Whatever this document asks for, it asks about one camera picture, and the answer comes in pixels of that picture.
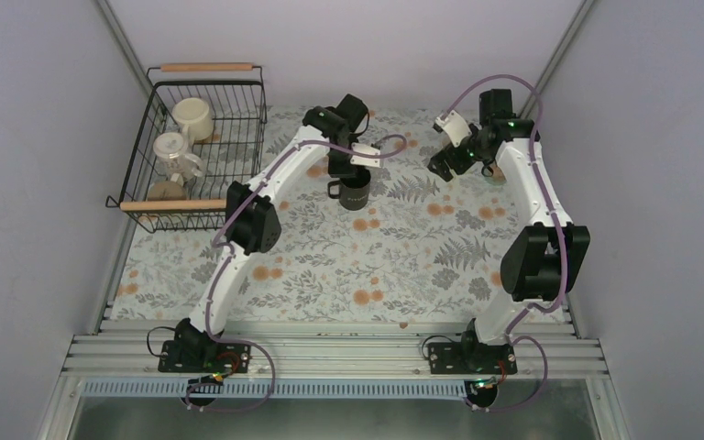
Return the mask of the black mug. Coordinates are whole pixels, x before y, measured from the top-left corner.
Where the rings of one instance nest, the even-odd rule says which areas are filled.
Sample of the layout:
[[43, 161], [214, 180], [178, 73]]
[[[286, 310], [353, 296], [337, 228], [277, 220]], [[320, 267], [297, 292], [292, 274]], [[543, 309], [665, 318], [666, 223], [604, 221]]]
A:
[[348, 211], [358, 211], [369, 201], [370, 182], [370, 171], [360, 168], [354, 177], [330, 181], [327, 184], [327, 195]]

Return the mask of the white patterned mug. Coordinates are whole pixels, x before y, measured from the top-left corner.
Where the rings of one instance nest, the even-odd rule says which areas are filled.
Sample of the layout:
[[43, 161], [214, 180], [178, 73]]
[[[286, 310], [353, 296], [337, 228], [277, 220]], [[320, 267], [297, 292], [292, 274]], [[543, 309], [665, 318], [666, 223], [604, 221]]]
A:
[[167, 132], [152, 144], [153, 152], [172, 182], [189, 182], [205, 175], [204, 161], [192, 152], [191, 139], [184, 133]]

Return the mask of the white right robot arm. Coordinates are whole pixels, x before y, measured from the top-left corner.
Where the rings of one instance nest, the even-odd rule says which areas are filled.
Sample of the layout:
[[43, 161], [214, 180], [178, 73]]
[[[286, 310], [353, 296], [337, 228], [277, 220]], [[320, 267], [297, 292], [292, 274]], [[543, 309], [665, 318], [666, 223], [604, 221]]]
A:
[[448, 373], [512, 371], [513, 328], [530, 312], [550, 314], [562, 305], [590, 243], [588, 228], [577, 225], [558, 200], [538, 123], [513, 112], [508, 89], [483, 92], [478, 101], [478, 125], [454, 108], [435, 119], [434, 130], [447, 141], [428, 169], [449, 182], [476, 163], [497, 166], [511, 186], [522, 230], [500, 262], [504, 292], [471, 320], [459, 342], [441, 346], [438, 367]]

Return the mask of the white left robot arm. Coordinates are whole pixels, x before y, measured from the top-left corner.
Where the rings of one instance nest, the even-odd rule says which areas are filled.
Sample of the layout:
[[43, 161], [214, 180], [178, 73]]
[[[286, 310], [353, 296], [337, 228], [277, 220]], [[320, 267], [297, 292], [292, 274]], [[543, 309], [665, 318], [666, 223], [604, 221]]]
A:
[[202, 301], [175, 327], [174, 338], [161, 350], [160, 370], [171, 365], [205, 371], [218, 359], [218, 337], [224, 333], [233, 297], [248, 274], [248, 264], [269, 252], [281, 236], [277, 207], [281, 197], [321, 157], [328, 173], [356, 178], [366, 168], [352, 162], [358, 126], [369, 117], [368, 107], [348, 94], [336, 106], [316, 106], [303, 117], [293, 138], [260, 174], [227, 189], [225, 223], [212, 240], [221, 250]]

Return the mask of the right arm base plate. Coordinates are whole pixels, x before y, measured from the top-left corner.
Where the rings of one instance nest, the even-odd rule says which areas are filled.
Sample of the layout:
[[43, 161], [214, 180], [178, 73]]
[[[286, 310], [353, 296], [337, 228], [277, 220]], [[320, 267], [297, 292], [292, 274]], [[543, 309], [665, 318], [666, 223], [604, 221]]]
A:
[[518, 372], [510, 345], [431, 342], [427, 345], [427, 357], [431, 373], [435, 375], [513, 375]]

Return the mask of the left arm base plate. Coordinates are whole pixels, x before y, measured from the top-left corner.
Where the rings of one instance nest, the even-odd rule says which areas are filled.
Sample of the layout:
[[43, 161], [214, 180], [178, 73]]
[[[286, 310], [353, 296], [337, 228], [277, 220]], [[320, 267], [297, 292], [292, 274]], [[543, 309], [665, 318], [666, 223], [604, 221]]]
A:
[[247, 373], [251, 346], [218, 344], [194, 349], [179, 341], [166, 341], [157, 370], [161, 373], [222, 374]]

